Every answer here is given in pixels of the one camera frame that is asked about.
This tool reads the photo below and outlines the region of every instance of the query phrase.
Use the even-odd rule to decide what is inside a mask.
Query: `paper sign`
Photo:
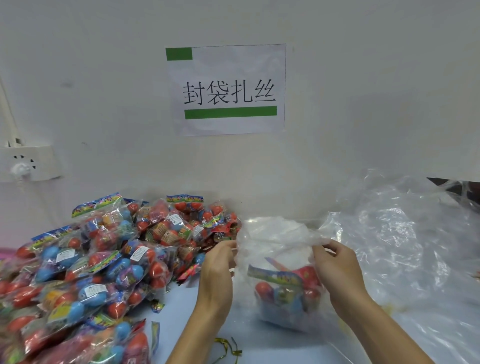
[[[179,135],[284,130],[287,45],[167,48]]]

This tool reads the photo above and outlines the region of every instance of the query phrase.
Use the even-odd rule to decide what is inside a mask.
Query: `power plug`
[[[0,182],[16,182],[25,175],[29,175],[31,181],[61,176],[52,146],[0,148]]]

